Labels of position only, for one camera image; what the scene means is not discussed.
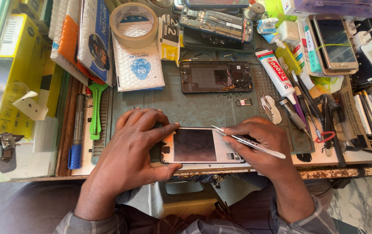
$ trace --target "green pry tool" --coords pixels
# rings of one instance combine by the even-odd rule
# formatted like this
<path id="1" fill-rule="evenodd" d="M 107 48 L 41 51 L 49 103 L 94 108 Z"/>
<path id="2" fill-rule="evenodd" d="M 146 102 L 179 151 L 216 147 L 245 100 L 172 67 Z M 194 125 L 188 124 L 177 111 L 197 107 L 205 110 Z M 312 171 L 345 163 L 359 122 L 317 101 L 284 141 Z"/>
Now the green pry tool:
<path id="1" fill-rule="evenodd" d="M 92 91 L 93 96 L 93 113 L 92 113 L 92 121 L 90 122 L 90 139 L 91 140 L 98 140 L 99 133 L 102 130 L 100 128 L 100 116 L 99 116 L 99 105 L 100 105 L 100 97 L 102 92 L 108 88 L 107 84 L 101 85 L 97 83 L 93 83 L 89 86 L 90 90 Z"/>

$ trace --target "masking tape roll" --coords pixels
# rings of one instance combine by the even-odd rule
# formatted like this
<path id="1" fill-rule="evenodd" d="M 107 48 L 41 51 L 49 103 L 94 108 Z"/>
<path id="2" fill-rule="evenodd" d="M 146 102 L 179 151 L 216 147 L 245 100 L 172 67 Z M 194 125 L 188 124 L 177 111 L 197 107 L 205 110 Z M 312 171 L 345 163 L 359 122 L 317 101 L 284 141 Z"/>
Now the masking tape roll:
<path id="1" fill-rule="evenodd" d="M 118 25 L 121 20 L 130 16 L 142 16 L 152 23 L 152 28 L 145 35 L 139 37 L 130 37 L 118 31 Z M 125 3 L 115 8 L 110 14 L 110 28 L 112 29 L 116 40 L 122 45 L 132 48 L 141 49 L 149 46 L 157 38 L 158 18 L 154 11 L 141 3 Z"/>

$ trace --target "plastic stool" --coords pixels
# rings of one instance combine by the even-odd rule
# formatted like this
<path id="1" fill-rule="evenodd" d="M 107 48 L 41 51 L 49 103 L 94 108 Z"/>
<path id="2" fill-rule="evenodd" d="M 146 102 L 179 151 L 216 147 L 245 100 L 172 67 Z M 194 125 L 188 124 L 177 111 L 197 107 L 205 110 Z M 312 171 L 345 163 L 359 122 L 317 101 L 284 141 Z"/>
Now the plastic stool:
<path id="1" fill-rule="evenodd" d="M 168 215 L 178 215 L 185 219 L 191 214 L 209 216 L 215 209 L 215 204 L 226 211 L 227 207 L 210 183 L 199 183 L 202 190 L 182 194 L 168 194 L 166 184 L 182 183 L 186 181 L 156 182 L 148 186 L 148 203 L 150 215 L 162 219 Z"/>

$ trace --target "shirt sleeve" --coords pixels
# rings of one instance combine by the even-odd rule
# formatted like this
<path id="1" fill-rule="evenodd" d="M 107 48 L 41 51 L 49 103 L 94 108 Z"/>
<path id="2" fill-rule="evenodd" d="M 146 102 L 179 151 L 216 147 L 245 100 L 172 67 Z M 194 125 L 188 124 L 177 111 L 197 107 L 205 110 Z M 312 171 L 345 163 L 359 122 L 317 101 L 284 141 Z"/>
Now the shirt sleeve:
<path id="1" fill-rule="evenodd" d="M 116 211 L 109 219 L 87 221 L 70 211 L 59 223 L 53 234 L 126 234 L 127 225 L 122 212 Z"/>
<path id="2" fill-rule="evenodd" d="M 276 199 L 272 200 L 271 215 L 275 229 L 278 230 L 277 234 L 338 234 L 332 218 L 323 209 L 320 200 L 315 196 L 312 198 L 316 207 L 314 213 L 291 224 L 287 224 L 278 216 L 277 201 Z"/>

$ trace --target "finger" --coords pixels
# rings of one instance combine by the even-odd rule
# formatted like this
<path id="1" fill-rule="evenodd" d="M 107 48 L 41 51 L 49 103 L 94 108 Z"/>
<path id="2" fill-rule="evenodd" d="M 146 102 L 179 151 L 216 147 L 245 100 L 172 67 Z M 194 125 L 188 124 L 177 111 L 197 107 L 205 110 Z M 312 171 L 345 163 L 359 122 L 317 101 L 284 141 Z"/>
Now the finger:
<path id="1" fill-rule="evenodd" d="M 179 123 L 168 124 L 162 127 L 158 127 L 152 129 L 150 131 L 146 131 L 145 134 L 147 138 L 150 140 L 150 143 L 157 144 L 157 142 L 163 140 L 168 135 L 172 134 L 173 131 L 180 127 Z"/>
<path id="2" fill-rule="evenodd" d="M 260 143 L 265 143 L 268 140 L 271 140 L 271 136 L 275 132 L 282 131 L 279 127 L 272 128 L 271 125 L 265 125 L 254 122 L 246 122 L 244 124 L 239 124 L 231 126 L 224 129 L 224 133 L 227 135 L 245 135 L 248 134 L 251 137 L 255 138 Z"/>
<path id="3" fill-rule="evenodd" d="M 156 122 L 161 123 L 163 126 L 170 124 L 165 114 L 157 109 L 151 109 L 144 113 L 139 120 L 137 120 L 135 126 L 145 132 L 150 130 L 156 124 Z"/>
<path id="4" fill-rule="evenodd" d="M 141 118 L 141 116 L 147 113 L 149 110 L 155 110 L 156 112 L 161 113 L 161 111 L 152 108 L 136 109 L 134 113 L 132 113 L 131 116 L 128 118 L 126 125 L 128 127 L 134 126 L 137 123 L 137 121 Z"/>
<path id="5" fill-rule="evenodd" d="M 116 124 L 115 124 L 115 132 L 121 130 L 125 124 L 127 123 L 128 121 L 128 118 L 137 110 L 137 109 L 141 109 L 139 107 L 136 107 L 135 109 L 130 109 L 128 110 L 127 112 L 123 113 L 120 117 L 118 117 L 118 120 L 116 121 Z"/>
<path id="6" fill-rule="evenodd" d="M 261 116 L 252 116 L 251 118 L 242 121 L 240 124 L 245 124 L 247 122 L 254 122 L 254 123 L 259 123 L 259 124 L 264 124 L 264 125 L 274 125 L 272 121 L 266 118 L 263 118 Z"/>
<path id="7" fill-rule="evenodd" d="M 182 167 L 183 165 L 181 163 L 170 163 L 168 165 L 150 168 L 153 171 L 151 174 L 154 176 L 149 183 L 171 179 L 174 173 Z"/>
<path id="8" fill-rule="evenodd" d="M 238 142 L 231 136 L 224 136 L 222 137 L 222 140 L 227 142 L 235 152 L 237 152 L 244 158 L 248 158 L 251 154 L 254 153 L 248 146 Z"/>

